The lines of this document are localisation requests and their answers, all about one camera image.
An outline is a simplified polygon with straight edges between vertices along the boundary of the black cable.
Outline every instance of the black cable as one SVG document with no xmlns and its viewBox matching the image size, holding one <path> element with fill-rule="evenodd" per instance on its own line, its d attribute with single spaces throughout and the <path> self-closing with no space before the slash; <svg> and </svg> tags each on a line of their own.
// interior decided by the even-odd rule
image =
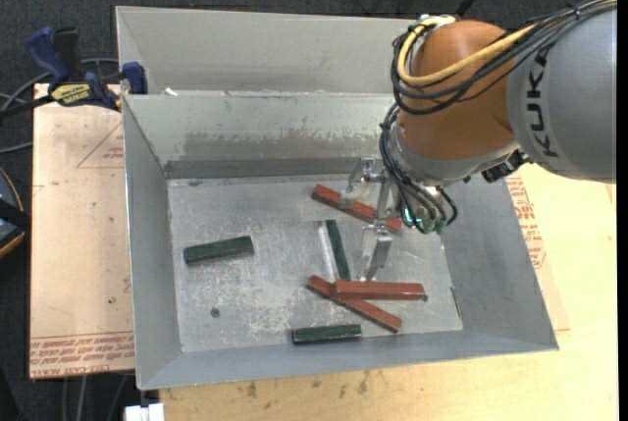
<svg viewBox="0 0 628 421">
<path fill-rule="evenodd" d="M 451 208 L 451 217 L 447 221 L 447 225 L 449 226 L 458 217 L 458 208 L 455 206 L 453 199 L 449 197 L 449 194 L 447 194 L 443 188 L 441 189 L 441 196 L 445 199 L 449 208 Z"/>
<path fill-rule="evenodd" d="M 100 64 L 118 65 L 119 62 L 117 58 L 87 58 L 85 60 L 81 60 L 81 63 L 84 65 L 97 64 L 97 66 L 100 67 Z M 31 91 L 34 85 L 38 83 L 50 82 L 51 79 L 53 79 L 52 74 L 49 74 L 49 73 L 40 74 L 36 78 L 33 78 L 29 80 L 28 82 L 25 82 L 24 84 L 22 84 L 18 89 L 16 89 L 10 95 L 3 93 L 2 96 L 4 98 L 7 98 L 7 100 L 2 105 L 2 107 L 0 107 L 0 112 L 9 110 L 9 108 L 11 107 L 11 105 L 13 105 L 14 102 L 18 102 L 21 104 L 26 103 L 25 100 L 20 98 L 25 92 Z M 16 152 L 23 149 L 28 149 L 29 147 L 32 147 L 32 142 L 25 142 L 25 143 L 13 145 L 10 147 L 2 147 L 0 148 L 0 155 L 9 154 L 11 152 Z"/>
<path fill-rule="evenodd" d="M 85 394 L 87 391 L 87 376 L 83 376 L 80 381 L 80 394 L 78 395 L 78 407 L 77 407 L 77 418 L 76 421 L 80 421 L 82 418 L 82 407 L 85 402 Z"/>
<path fill-rule="evenodd" d="M 493 59 L 489 60 L 471 78 L 436 91 L 430 91 L 429 88 L 450 78 L 453 74 L 444 77 L 439 81 L 423 86 L 404 85 L 398 75 L 396 65 L 400 48 L 411 32 L 420 26 L 420 24 L 418 24 L 417 26 L 410 28 L 408 32 L 400 36 L 393 43 L 391 79 L 395 101 L 399 108 L 409 114 L 425 115 L 438 112 L 455 102 L 462 101 L 464 94 L 477 80 L 491 74 L 515 56 L 520 55 L 521 53 L 529 53 L 530 50 L 535 49 L 535 46 L 539 46 L 544 40 L 547 40 L 550 36 L 555 35 L 557 31 L 564 30 L 571 25 L 575 25 L 578 21 L 583 21 L 584 19 L 598 14 L 599 12 L 606 11 L 610 7 L 616 7 L 616 0 L 583 0 L 576 7 L 562 9 L 543 17 L 542 19 L 536 19 L 535 27 L 532 30 L 528 31 L 517 41 L 513 42 L 508 48 L 504 49 Z M 511 71 L 512 68 L 510 68 L 506 73 L 509 74 Z M 418 100 L 431 100 L 433 105 L 424 108 L 412 108 L 403 102 L 404 97 Z"/>
<path fill-rule="evenodd" d="M 129 376 L 125 374 L 122 378 L 122 381 L 118 385 L 118 389 L 116 390 L 116 394 L 114 395 L 114 399 L 111 402 L 111 408 L 109 409 L 109 414 L 107 414 L 107 419 L 105 421 L 111 421 L 113 419 L 114 412 L 116 412 L 116 407 L 118 406 L 118 400 L 120 399 L 120 394 L 122 393 L 122 389 L 127 382 Z"/>
<path fill-rule="evenodd" d="M 446 212 L 438 199 L 430 195 L 429 192 L 427 192 L 425 189 L 422 189 L 420 186 L 414 184 L 411 178 L 399 169 L 394 159 L 390 155 L 388 148 L 390 130 L 396 119 L 397 114 L 398 108 L 396 106 L 392 106 L 385 116 L 384 122 L 382 123 L 382 134 L 380 135 L 380 153 L 382 155 L 384 167 L 386 168 L 388 174 L 393 179 L 394 183 L 399 189 L 403 202 L 405 203 L 405 209 L 410 216 L 412 225 L 416 226 L 422 233 L 425 233 L 424 229 L 419 225 L 418 219 L 414 217 L 412 205 L 406 193 L 410 194 L 419 204 L 421 204 L 427 210 L 428 214 L 430 215 L 430 220 L 432 221 L 439 220 L 440 214 L 441 220 L 446 222 Z M 404 217 L 404 210 L 398 210 L 398 212 L 401 215 L 403 223 L 407 226 L 408 224 Z"/>
</svg>

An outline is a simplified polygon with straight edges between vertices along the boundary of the cable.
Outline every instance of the cable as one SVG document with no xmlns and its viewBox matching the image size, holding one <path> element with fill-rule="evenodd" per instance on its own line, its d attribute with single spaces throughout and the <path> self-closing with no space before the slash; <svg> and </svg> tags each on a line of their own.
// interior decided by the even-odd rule
<svg viewBox="0 0 628 421">
<path fill-rule="evenodd" d="M 81 60 L 81 63 L 84 65 L 96 64 L 98 70 L 100 71 L 100 64 L 108 63 L 108 64 L 118 65 L 119 62 L 117 58 L 87 58 L 85 60 Z M 53 77 L 49 73 L 40 74 L 36 78 L 33 78 L 29 80 L 28 82 L 25 82 L 24 84 L 22 84 L 12 94 L 0 93 L 0 96 L 7 99 L 7 101 L 2 105 L 2 107 L 0 107 L 0 111 L 8 110 L 9 107 L 11 107 L 11 105 L 15 102 L 26 103 L 26 101 L 20 98 L 20 96 L 22 96 L 26 91 L 31 91 L 34 85 L 39 84 L 39 83 L 47 83 L 51 79 L 53 79 Z M 29 147 L 32 147 L 32 142 L 25 142 L 25 143 L 13 145 L 10 147 L 2 147 L 0 148 L 0 155 L 28 149 Z"/>
<path fill-rule="evenodd" d="M 82 417 L 82 407 L 85 402 L 85 392 L 87 390 L 87 376 L 82 377 L 80 382 L 80 394 L 78 396 L 78 408 L 77 408 L 77 421 L 80 421 Z"/>
<path fill-rule="evenodd" d="M 123 375 L 122 381 L 118 385 L 118 389 L 116 390 L 116 394 L 114 395 L 114 399 L 111 401 L 111 408 L 109 409 L 109 414 L 107 414 L 107 419 L 105 421 L 111 421 L 113 419 L 114 412 L 116 411 L 116 407 L 118 406 L 118 400 L 120 399 L 120 394 L 122 393 L 122 389 L 129 378 L 128 375 Z"/>
<path fill-rule="evenodd" d="M 395 102 L 409 114 L 422 115 L 438 112 L 455 102 L 464 101 L 466 98 L 463 99 L 463 95 L 477 80 L 493 73 L 515 57 L 520 59 L 523 54 L 531 54 L 549 39 L 555 38 L 558 32 L 565 31 L 570 26 L 577 25 L 579 21 L 614 8 L 616 5 L 617 0 L 583 0 L 577 6 L 536 18 L 526 23 L 520 29 L 506 32 L 502 37 L 482 50 L 441 71 L 428 76 L 413 77 L 405 71 L 405 63 L 412 45 L 419 38 L 422 39 L 421 42 L 424 42 L 438 26 L 454 21 L 453 17 L 426 17 L 419 21 L 416 26 L 409 28 L 408 32 L 398 37 L 393 43 L 391 79 Z M 471 78 L 449 87 L 432 88 L 465 67 L 485 58 L 488 59 L 486 63 Z M 512 70 L 513 67 L 510 66 L 508 71 L 501 76 L 509 74 Z M 480 94 L 494 84 L 495 82 L 493 81 L 489 86 L 483 88 Z M 403 102 L 404 97 L 430 100 L 432 104 L 425 108 L 411 108 Z"/>
</svg>

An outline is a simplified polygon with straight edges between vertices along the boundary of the clamp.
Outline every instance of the clamp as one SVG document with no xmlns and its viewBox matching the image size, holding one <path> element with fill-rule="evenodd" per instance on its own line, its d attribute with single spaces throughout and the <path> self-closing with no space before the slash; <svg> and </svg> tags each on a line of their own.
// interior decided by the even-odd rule
<svg viewBox="0 0 628 421">
<path fill-rule="evenodd" d="M 49 100 L 65 107 L 96 105 L 119 111 L 120 95 L 109 89 L 98 74 L 81 69 L 78 44 L 75 27 L 53 31 L 50 26 L 40 28 L 26 42 L 30 57 L 53 77 L 48 86 Z M 137 62 L 124 64 L 119 78 L 124 81 L 121 94 L 148 91 L 144 69 Z"/>
</svg>

